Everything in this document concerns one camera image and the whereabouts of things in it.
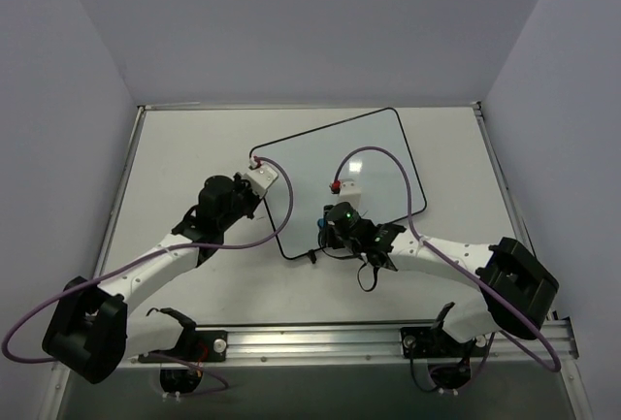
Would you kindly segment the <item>white whiteboard black frame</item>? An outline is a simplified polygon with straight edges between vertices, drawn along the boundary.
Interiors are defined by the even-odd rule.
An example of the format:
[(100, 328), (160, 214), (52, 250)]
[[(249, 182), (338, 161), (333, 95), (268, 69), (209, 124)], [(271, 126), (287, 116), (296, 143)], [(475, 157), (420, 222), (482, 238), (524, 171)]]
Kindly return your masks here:
[(283, 225), (278, 247), (287, 260), (317, 249), (317, 221), (336, 202), (334, 179), (361, 191), (358, 211), (375, 223), (421, 213), (427, 199), (404, 126), (396, 110), (369, 113), (279, 110), (263, 117), (265, 128), (251, 154), (270, 158), (289, 176), (265, 199), (274, 226)]

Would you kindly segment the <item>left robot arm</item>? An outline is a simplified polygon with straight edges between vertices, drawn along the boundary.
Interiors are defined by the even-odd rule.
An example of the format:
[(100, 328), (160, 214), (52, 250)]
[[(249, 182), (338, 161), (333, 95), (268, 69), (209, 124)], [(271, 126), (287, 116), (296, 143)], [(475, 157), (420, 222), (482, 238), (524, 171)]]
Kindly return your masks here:
[(106, 379), (124, 360), (162, 350), (174, 361), (196, 347), (194, 323), (163, 310), (143, 321), (129, 317), (145, 300), (177, 276), (190, 272), (224, 245), (225, 232), (251, 218), (278, 174), (269, 167), (205, 180), (198, 202), (155, 247), (96, 284), (78, 276), (64, 289), (43, 338), (52, 358), (92, 384)]

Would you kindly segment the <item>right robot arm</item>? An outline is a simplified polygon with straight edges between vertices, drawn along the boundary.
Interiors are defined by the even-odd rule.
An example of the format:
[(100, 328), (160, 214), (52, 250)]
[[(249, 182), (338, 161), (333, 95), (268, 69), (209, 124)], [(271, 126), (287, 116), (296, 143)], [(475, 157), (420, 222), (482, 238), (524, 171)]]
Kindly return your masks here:
[(513, 238), (475, 244), (417, 237), (398, 224), (373, 223), (348, 202), (324, 208), (320, 231), (324, 244), (347, 249), (375, 273), (417, 272), (477, 289), (468, 301), (452, 301), (430, 333), (445, 355), (494, 332), (535, 340), (559, 289), (558, 280)]

